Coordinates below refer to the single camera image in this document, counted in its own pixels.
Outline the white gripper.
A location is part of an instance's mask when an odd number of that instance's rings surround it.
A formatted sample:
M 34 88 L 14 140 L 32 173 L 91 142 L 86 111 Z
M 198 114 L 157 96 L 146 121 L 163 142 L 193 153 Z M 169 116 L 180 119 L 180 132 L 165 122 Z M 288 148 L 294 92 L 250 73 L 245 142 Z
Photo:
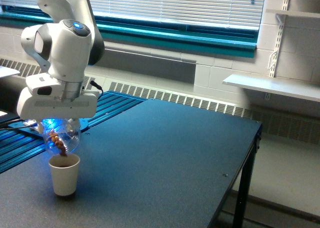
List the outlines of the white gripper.
M 62 100 L 51 95 L 32 95 L 24 88 L 17 103 L 17 114 L 23 120 L 91 118 L 96 113 L 98 91 L 82 90 L 74 100 Z

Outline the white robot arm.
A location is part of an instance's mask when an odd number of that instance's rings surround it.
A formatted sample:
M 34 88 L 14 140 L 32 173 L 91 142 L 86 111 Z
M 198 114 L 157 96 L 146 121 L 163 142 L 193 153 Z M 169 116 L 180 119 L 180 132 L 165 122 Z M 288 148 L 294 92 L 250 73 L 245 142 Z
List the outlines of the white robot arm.
M 52 22 L 25 28 L 21 46 L 40 66 L 17 103 L 24 120 L 91 118 L 98 92 L 83 89 L 85 69 L 105 51 L 90 0 L 37 0 Z

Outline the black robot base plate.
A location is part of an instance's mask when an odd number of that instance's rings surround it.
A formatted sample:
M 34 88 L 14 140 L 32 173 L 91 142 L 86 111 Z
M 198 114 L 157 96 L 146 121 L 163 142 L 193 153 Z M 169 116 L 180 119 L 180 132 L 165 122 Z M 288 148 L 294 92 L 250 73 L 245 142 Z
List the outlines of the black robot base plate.
M 81 132 L 89 129 L 89 123 L 86 119 L 81 118 L 79 120 L 79 122 L 80 122 L 80 131 Z M 22 126 L 25 126 L 23 121 L 17 121 L 17 122 L 14 122 L 14 123 L 11 123 L 8 125 L 9 128 L 18 128 L 18 127 L 22 127 Z M 43 138 L 41 133 L 39 133 L 38 131 L 36 131 L 35 129 L 33 129 L 31 127 L 19 128 L 18 131 L 21 133 L 24 133 L 25 135 L 28 134 L 28 135 L 34 136 L 36 138 L 40 138 L 40 139 Z

